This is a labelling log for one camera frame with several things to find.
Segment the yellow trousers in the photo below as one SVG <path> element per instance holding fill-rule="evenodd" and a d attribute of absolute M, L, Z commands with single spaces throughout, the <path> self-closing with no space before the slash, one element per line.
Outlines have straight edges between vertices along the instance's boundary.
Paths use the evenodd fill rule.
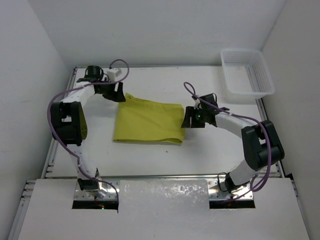
<path fill-rule="evenodd" d="M 126 93 L 118 104 L 113 141 L 122 143 L 170 143 L 185 139 L 181 127 L 185 116 L 181 104 L 162 103 Z"/>

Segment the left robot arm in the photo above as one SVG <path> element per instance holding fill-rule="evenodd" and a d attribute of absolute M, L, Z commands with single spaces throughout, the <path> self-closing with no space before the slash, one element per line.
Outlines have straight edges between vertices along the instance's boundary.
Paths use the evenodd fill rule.
<path fill-rule="evenodd" d="M 114 186 L 102 180 L 98 168 L 84 149 L 88 126 L 83 107 L 94 95 L 116 103 L 125 102 L 123 81 L 119 78 L 121 73 L 121 69 L 112 66 L 104 71 L 99 66 L 90 65 L 84 77 L 75 81 L 73 88 L 63 94 L 64 98 L 51 100 L 47 109 L 52 136 L 69 153 L 80 190 L 95 199 L 103 199 Z"/>

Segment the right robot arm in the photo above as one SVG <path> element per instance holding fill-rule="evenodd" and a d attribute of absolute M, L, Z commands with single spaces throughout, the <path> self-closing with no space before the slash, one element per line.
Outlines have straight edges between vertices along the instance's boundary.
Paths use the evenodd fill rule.
<path fill-rule="evenodd" d="M 249 183 L 261 169 L 269 171 L 271 165 L 285 157 L 281 140 L 270 120 L 258 121 L 231 113 L 229 108 L 218 106 L 214 93 L 193 96 L 193 100 L 194 105 L 185 108 L 182 128 L 199 129 L 209 124 L 227 130 L 242 140 L 244 159 L 218 184 L 221 192 L 230 194 Z"/>

